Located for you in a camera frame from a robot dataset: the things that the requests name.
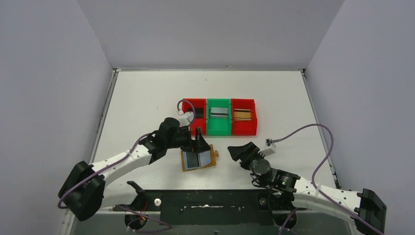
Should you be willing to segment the yellow leather card holder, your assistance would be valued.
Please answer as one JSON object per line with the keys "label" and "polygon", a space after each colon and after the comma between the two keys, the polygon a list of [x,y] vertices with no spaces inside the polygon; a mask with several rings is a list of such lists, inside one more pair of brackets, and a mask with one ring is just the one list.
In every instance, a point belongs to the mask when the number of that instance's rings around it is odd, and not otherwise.
{"label": "yellow leather card holder", "polygon": [[219,156],[219,153],[217,150],[214,149],[214,146],[210,144],[211,150],[203,153],[198,153],[199,155],[199,162],[200,166],[198,168],[187,168],[186,164],[186,154],[188,152],[181,151],[181,163],[182,163],[182,171],[192,171],[192,170],[198,170],[203,168],[208,168],[211,166],[216,165],[216,158]]}

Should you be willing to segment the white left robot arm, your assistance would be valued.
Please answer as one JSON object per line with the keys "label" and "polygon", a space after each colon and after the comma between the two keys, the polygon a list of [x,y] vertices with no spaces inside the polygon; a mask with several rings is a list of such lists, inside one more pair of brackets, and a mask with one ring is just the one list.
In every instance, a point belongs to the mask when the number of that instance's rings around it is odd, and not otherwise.
{"label": "white left robot arm", "polygon": [[105,189],[125,174],[161,159],[169,149],[195,154],[210,152],[211,146],[201,129],[196,128],[195,133],[192,136],[189,126],[167,117],[157,130],[139,137],[125,152],[92,164],[78,162],[58,192],[57,207],[68,209],[78,220],[85,221],[102,207],[133,204],[136,196],[108,197],[104,195]]}

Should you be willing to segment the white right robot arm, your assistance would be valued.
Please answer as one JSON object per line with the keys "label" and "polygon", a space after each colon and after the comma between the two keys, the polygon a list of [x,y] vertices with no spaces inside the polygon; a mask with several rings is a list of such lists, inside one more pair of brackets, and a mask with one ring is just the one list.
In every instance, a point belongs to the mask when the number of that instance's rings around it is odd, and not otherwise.
{"label": "white right robot arm", "polygon": [[370,189],[348,191],[331,188],[297,174],[271,167],[267,156],[276,152],[271,139],[260,149],[253,142],[229,146],[233,161],[250,171],[253,185],[280,196],[294,208],[308,209],[342,219],[364,235],[385,233],[387,207]]}

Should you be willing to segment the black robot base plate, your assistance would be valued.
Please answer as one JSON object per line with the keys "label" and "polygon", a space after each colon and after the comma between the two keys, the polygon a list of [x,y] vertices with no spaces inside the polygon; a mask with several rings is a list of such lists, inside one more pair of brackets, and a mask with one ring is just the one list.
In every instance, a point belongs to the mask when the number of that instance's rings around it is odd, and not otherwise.
{"label": "black robot base plate", "polygon": [[170,225],[271,226],[278,214],[294,209],[288,198],[265,189],[148,190],[145,199],[127,207],[157,212],[160,220]]}

